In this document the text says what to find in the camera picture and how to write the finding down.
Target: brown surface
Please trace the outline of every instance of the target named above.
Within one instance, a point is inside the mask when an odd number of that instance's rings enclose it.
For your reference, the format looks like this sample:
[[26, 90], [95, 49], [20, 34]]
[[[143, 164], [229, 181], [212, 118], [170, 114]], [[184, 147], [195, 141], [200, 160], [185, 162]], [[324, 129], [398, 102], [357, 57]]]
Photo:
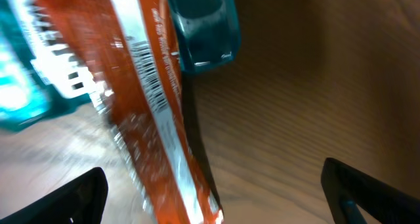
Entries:
[[[226, 223], [332, 223], [328, 156], [420, 198], [419, 1], [236, 0], [237, 61], [194, 80]], [[104, 223], [144, 223], [99, 121], [84, 106], [2, 136], [0, 217], [96, 164]]]

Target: wooden surface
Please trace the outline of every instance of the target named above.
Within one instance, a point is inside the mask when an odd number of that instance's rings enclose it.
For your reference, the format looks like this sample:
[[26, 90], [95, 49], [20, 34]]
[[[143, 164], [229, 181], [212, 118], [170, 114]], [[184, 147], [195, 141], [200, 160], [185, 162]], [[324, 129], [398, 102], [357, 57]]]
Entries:
[[[187, 126], [201, 131], [226, 223], [332, 223], [326, 157], [420, 198], [419, 3], [236, 0], [240, 53], [194, 79], [200, 130]], [[95, 113], [1, 135], [0, 218], [102, 166], [103, 223], [149, 223]]]

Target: black object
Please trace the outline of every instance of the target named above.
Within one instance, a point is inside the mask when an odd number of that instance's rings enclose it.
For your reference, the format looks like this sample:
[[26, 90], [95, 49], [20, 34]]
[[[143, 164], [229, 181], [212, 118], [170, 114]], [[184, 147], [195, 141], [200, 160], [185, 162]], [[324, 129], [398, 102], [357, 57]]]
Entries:
[[99, 224], [108, 183], [101, 168], [93, 168], [37, 202], [0, 220], [0, 224]]
[[337, 224], [366, 224], [357, 204], [381, 223], [420, 223], [420, 201], [336, 159], [325, 160], [321, 184]]

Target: candy wrapper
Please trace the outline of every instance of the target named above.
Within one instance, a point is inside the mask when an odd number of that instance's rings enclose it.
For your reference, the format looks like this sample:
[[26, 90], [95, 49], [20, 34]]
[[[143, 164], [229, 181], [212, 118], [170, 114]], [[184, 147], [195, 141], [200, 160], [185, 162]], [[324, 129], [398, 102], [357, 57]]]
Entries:
[[158, 223], [222, 223], [190, 152], [167, 0], [34, 0], [93, 75], [98, 111]]

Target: barcode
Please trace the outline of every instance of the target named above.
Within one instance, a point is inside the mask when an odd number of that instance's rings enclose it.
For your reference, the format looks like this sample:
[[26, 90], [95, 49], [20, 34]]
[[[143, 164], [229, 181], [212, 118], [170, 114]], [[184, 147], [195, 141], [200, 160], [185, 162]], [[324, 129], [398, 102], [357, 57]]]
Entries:
[[152, 50], [147, 41], [131, 44], [131, 56], [140, 76], [144, 94], [153, 113], [165, 110], [169, 105], [160, 82], [158, 70], [154, 64]]

